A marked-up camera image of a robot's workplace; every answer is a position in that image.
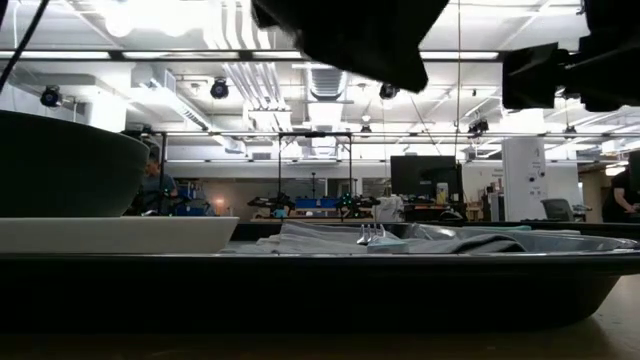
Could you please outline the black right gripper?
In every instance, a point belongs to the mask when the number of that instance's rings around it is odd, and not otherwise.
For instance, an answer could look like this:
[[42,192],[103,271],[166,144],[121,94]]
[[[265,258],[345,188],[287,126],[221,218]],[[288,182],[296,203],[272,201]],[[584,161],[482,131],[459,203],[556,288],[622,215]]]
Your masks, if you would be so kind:
[[640,107],[640,0],[581,0],[589,34],[571,53],[557,43],[502,57],[502,105],[552,108],[560,88],[589,112]]

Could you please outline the fork with white-teal patterned handle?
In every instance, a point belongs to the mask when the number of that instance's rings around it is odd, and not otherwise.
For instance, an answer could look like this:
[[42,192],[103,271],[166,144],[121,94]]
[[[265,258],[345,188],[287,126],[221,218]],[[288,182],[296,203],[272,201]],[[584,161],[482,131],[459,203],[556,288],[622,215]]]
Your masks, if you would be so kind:
[[406,254],[409,245],[387,232],[382,224],[366,224],[361,226],[357,244],[366,248],[367,254]]

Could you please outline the grey cloth napkin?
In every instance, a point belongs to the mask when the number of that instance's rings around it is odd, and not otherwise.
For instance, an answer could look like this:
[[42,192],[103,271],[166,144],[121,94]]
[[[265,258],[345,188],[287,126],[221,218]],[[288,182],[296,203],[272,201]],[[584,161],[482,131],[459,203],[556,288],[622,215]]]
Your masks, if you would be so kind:
[[[357,244],[360,234],[361,227],[356,229],[286,223],[276,235],[261,238],[254,243],[233,242],[223,251],[243,254],[367,254],[366,248]],[[467,231],[463,228],[411,224],[404,234],[395,236],[409,245],[409,252],[406,254],[564,252],[585,248],[584,242],[579,238],[531,230],[481,228]]]

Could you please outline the white round plate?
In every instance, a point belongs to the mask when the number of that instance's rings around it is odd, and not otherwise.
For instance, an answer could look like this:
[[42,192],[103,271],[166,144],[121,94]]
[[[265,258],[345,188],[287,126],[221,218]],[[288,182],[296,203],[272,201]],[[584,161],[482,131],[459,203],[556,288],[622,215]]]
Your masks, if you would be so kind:
[[209,254],[237,217],[1,218],[0,254]]

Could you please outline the black bowl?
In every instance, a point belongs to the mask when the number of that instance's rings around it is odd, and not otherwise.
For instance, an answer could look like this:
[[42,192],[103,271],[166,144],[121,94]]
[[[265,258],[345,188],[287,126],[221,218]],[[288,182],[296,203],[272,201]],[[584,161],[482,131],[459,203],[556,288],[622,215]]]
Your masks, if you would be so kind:
[[148,156],[120,133],[0,110],[0,218],[121,216]]

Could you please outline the black plastic tray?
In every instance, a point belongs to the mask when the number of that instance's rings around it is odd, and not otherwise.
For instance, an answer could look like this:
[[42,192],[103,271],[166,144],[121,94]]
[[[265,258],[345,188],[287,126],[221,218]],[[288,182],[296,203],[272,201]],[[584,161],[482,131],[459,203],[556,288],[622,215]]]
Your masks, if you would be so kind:
[[640,274],[640,243],[489,254],[0,254],[0,333],[555,327]]

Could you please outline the person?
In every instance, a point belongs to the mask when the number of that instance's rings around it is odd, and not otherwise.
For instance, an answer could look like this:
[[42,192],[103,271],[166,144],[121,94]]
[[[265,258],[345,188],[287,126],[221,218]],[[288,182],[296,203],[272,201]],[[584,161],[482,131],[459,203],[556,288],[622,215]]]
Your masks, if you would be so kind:
[[636,204],[640,204],[640,194],[631,188],[630,169],[626,167],[611,180],[609,191],[602,205],[603,222],[630,222],[631,215],[638,212]]
[[177,195],[175,180],[162,171],[158,157],[151,153],[138,193],[131,204],[131,211],[134,215],[168,215],[172,199]]

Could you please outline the grey office chair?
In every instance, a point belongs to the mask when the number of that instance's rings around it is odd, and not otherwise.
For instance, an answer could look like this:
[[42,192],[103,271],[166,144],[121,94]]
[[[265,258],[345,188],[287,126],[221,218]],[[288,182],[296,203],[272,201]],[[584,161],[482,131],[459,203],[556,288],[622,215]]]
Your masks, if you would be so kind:
[[574,213],[566,199],[549,198],[541,201],[546,218],[549,221],[573,222]]

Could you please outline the black monitor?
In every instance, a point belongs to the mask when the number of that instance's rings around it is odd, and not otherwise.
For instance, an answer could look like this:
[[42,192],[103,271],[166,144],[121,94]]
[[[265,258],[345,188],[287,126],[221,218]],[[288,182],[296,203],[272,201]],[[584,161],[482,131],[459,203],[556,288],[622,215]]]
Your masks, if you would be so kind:
[[449,195],[462,192],[461,168],[454,156],[392,156],[390,167],[394,194],[434,198],[439,183],[448,185]]

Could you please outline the long linear ceiling light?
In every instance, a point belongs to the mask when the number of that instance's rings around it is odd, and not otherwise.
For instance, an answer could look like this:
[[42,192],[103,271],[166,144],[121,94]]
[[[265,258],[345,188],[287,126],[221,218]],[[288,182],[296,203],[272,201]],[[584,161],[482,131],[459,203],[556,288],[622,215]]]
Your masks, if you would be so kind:
[[[495,51],[420,51],[423,62],[496,63],[504,57]],[[22,61],[114,62],[299,62],[311,61],[294,50],[26,50]]]

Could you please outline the blue bin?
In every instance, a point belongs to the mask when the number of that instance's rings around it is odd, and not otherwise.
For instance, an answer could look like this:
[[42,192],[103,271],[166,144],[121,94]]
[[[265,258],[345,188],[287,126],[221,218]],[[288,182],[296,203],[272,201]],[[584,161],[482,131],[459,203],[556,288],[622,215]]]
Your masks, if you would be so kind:
[[294,203],[295,203],[295,208],[299,209],[329,209],[329,208],[333,208],[335,209],[337,207],[337,204],[339,202],[338,198],[329,198],[329,197],[323,197],[323,198],[296,198]]

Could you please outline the blue storage box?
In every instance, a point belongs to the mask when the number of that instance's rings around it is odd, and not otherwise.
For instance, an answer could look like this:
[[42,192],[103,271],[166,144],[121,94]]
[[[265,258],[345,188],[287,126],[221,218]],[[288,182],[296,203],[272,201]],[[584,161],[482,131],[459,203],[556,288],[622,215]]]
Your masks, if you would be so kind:
[[178,203],[174,214],[177,216],[204,216],[207,200],[201,186],[195,183],[178,184]]

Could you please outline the black background rig frame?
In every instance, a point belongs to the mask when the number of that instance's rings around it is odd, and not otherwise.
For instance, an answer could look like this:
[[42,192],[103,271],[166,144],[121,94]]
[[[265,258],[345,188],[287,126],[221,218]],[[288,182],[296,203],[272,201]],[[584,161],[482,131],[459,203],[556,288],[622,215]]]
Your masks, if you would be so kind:
[[281,193],[282,193],[282,151],[283,151],[283,139],[284,138],[291,138],[292,140],[296,140],[298,137],[304,137],[304,138],[308,138],[308,139],[316,139],[316,138],[326,138],[326,137],[335,137],[335,138],[339,138],[339,137],[346,137],[348,139],[348,152],[349,152],[349,158],[348,158],[348,194],[349,195],[353,195],[354,194],[354,179],[353,179],[353,138],[354,138],[354,134],[352,132],[326,132],[326,131],[317,131],[317,130],[311,130],[311,131],[304,131],[304,132],[277,132],[276,136],[278,138],[278,160],[277,160],[277,166],[278,166],[278,182],[277,182],[277,192],[276,192],[276,209],[272,212],[272,216],[273,219],[275,221],[278,221],[280,223],[284,223],[285,221],[302,221],[302,220],[319,220],[320,222],[325,221],[325,222],[332,222],[335,220],[338,220],[340,223],[342,223],[344,221],[344,217],[343,215],[339,212],[339,209],[336,210],[336,214],[337,216],[334,217],[323,217],[323,218],[318,218],[318,217],[301,217],[301,216],[297,216],[295,215],[293,218],[291,218],[289,216],[289,210],[285,211],[285,205],[284,203],[281,201]]

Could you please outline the black background frame post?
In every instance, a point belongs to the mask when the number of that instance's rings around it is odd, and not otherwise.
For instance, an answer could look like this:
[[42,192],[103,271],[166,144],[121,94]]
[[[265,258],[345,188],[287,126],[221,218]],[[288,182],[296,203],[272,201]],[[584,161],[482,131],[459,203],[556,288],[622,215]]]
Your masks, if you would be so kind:
[[159,157],[159,168],[160,168],[160,176],[159,176],[159,193],[158,193],[158,210],[160,214],[162,214],[163,210],[163,202],[164,202],[164,174],[165,174],[165,161],[167,155],[167,145],[168,145],[168,135],[167,132],[161,132],[161,140],[162,144],[160,147],[160,157]]

